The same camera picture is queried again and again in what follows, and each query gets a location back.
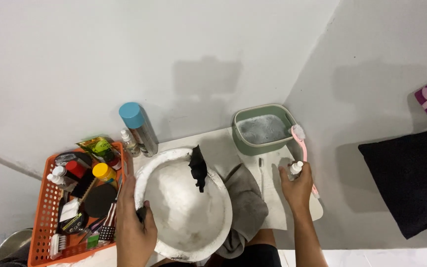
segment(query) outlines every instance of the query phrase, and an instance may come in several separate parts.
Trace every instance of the orange plastic basket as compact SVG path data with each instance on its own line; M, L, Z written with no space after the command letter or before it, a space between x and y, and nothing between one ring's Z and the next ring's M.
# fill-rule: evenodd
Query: orange plastic basket
M117 171L117 181L122 178L125 182L126 175L129 173L129 168L132 167L132 162L129 160L128 154L123 150L122 143L111 143L121 153L123 161L122 168ZM49 256L50 238L55 233L57 228L57 216L60 201L60 189L47 180L47 175L52 172L55 165L55 158L58 154L50 156L45 161L44 175L42 176L42 184L39 192L39 202L36 209L36 219L34 220L34 229L32 231L31 246L29 249L29 259L27 260L30 267L44 267L56 263L73 263L93 255L95 252L114 246L115 243L97 247L92 250L87 250L87 243L78 244L83 236L77 234L67 235L67 248L62 251L62 255L55 260L51 260ZM89 218L88 224L94 222L96 218Z

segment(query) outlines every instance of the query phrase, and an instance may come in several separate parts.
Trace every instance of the yellow lid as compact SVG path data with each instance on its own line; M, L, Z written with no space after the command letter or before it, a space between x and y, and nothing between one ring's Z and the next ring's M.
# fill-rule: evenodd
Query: yellow lid
M106 163L98 163L93 167L92 173L95 177L104 178L110 174L111 168Z

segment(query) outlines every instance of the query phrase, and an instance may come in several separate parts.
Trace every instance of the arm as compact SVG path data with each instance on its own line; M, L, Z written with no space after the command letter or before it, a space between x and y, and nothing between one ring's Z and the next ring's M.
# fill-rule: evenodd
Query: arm
M279 174L284 197L293 212L296 265L327 267L309 211L309 198L313 185L311 166L304 162L300 177L294 181L288 179L288 173L283 167L279 168Z
M139 222L134 205L136 179L126 178L116 206L116 252L118 267L145 267L157 242L157 228L149 201L146 219Z

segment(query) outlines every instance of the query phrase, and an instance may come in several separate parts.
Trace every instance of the pink brush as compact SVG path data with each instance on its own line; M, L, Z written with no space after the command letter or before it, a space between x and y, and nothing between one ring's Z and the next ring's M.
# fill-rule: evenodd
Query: pink brush
M300 145L300 147L303 150L303 161L307 161L307 149L305 147L304 139L305 139L305 133L303 128L299 124L294 124L291 127L291 134L294 137L294 140ZM312 185L312 194L319 199L319 191L317 191L317 188L315 185Z

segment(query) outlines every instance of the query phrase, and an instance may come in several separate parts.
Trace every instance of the yellow jar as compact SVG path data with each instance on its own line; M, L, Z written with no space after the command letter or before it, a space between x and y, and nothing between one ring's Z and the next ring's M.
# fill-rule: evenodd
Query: yellow jar
M93 167L92 173L97 179L100 179L105 183L110 183L116 189L118 189L118 185L116 184L116 172L106 163L98 163L95 165L95 167Z

